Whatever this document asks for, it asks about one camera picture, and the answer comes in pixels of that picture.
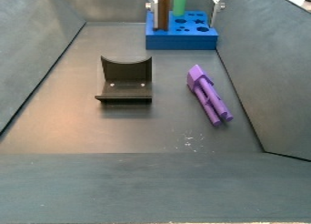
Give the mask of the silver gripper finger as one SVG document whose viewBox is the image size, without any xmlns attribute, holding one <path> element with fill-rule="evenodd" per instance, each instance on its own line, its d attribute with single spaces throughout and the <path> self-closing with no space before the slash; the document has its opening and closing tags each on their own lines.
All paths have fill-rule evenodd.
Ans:
<svg viewBox="0 0 311 224">
<path fill-rule="evenodd" d="M 154 29 L 158 29 L 158 0 L 148 0 L 146 8 L 154 13 Z"/>
<path fill-rule="evenodd" d="M 215 25 L 216 15 L 224 9 L 224 0 L 212 0 L 214 7 L 210 19 L 210 26 Z"/>
</svg>

